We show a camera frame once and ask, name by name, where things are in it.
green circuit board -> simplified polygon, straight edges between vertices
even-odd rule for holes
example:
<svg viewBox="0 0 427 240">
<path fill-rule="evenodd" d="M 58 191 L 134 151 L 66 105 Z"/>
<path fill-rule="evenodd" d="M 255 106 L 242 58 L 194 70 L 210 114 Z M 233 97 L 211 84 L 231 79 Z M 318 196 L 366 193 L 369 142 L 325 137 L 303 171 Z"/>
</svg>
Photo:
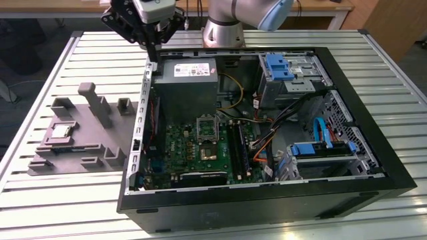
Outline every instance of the green circuit board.
<svg viewBox="0 0 427 240">
<path fill-rule="evenodd" d="M 211 131 L 210 125 L 202 125 L 201 131 Z M 254 141 L 251 124 L 242 125 L 242 132 L 247 143 Z M 227 135 L 227 123 L 218 126 L 218 142 L 198 143 L 197 124 L 169 125 L 166 133 L 166 158 L 163 171 L 154 174 L 153 182 L 157 189 L 171 188 L 171 176 L 191 172 L 226 172 L 227 184 L 258 183 L 263 181 L 262 168 L 251 169 L 251 176 L 237 179 L 234 176 L 233 159 L 230 156 L 230 142 Z"/>
</svg>

aluminum slat table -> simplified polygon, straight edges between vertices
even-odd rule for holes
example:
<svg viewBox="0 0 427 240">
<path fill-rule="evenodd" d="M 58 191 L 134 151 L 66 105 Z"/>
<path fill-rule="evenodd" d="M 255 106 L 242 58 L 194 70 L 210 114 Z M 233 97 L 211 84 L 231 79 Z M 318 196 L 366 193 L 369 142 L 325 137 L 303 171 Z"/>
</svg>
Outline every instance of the aluminum slat table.
<svg viewBox="0 0 427 240">
<path fill-rule="evenodd" d="M 0 163 L 0 239 L 395 239 L 427 236 L 427 99 L 370 35 L 358 31 L 245 32 L 247 47 L 329 47 L 418 188 L 345 218 L 150 236 L 117 213 L 122 172 L 27 175 L 56 97 L 86 103 L 82 82 L 109 102 L 138 101 L 147 54 L 113 32 L 68 41 Z M 201 48 L 199 31 L 178 32 L 165 48 Z"/>
</svg>

ram slot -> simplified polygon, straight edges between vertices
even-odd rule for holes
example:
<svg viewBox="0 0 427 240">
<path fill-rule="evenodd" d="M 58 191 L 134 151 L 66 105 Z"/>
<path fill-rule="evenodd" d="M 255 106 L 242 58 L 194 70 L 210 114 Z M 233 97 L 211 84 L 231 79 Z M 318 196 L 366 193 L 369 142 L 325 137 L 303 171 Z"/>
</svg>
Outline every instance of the ram slot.
<svg viewBox="0 0 427 240">
<path fill-rule="evenodd" d="M 233 166 L 233 175 L 237 180 L 242 180 L 243 177 L 243 168 L 241 163 L 241 141 L 238 135 L 238 129 L 234 124 L 227 126 L 227 138 L 229 138 L 229 149 L 230 149 L 230 160 Z"/>
<path fill-rule="evenodd" d="M 238 133 L 239 133 L 239 148 L 241 148 L 241 162 L 242 167 L 245 169 L 246 176 L 251 176 L 251 167 L 250 167 L 250 160 L 249 160 L 249 150 L 246 145 L 246 138 L 243 136 L 242 125 L 238 125 Z"/>
</svg>

yellow wire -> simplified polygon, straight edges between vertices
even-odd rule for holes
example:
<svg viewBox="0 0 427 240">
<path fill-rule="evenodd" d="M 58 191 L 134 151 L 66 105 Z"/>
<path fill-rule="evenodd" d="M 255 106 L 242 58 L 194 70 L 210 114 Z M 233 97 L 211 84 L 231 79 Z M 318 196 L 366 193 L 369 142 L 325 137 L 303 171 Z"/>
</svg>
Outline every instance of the yellow wire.
<svg viewBox="0 0 427 240">
<path fill-rule="evenodd" d="M 226 106 L 226 107 L 221 107 L 218 108 L 218 110 L 227 110 L 227 109 L 233 109 L 243 100 L 243 86 L 241 85 L 241 83 L 238 82 L 238 80 L 230 76 L 227 73 L 219 73 L 218 75 L 225 75 L 226 77 L 229 77 L 231 80 L 234 80 L 235 84 L 238 84 L 239 88 L 241 88 L 241 98 L 239 101 L 231 105 L 231 106 Z"/>
</svg>

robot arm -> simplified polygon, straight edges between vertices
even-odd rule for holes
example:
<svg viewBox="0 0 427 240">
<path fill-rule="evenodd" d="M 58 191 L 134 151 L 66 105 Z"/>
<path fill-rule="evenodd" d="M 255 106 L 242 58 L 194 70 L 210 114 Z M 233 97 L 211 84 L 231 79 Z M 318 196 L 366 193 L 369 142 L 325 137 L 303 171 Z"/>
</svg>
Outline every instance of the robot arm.
<svg viewBox="0 0 427 240">
<path fill-rule="evenodd" d="M 210 48 L 235 48 L 245 44 L 246 23 L 275 31 L 285 22 L 294 0 L 211 0 L 203 42 Z"/>
<path fill-rule="evenodd" d="M 130 42 L 147 50 L 158 62 L 158 49 L 185 23 L 185 11 L 177 0 L 111 0 L 103 23 Z"/>
<path fill-rule="evenodd" d="M 245 44 L 242 23 L 275 31 L 291 11 L 294 0 L 211 0 L 203 32 L 207 47 L 230 48 Z M 130 43 L 139 43 L 150 60 L 158 62 L 158 50 L 185 23 L 185 11 L 177 0 L 110 0 L 102 16 L 104 24 Z"/>
</svg>

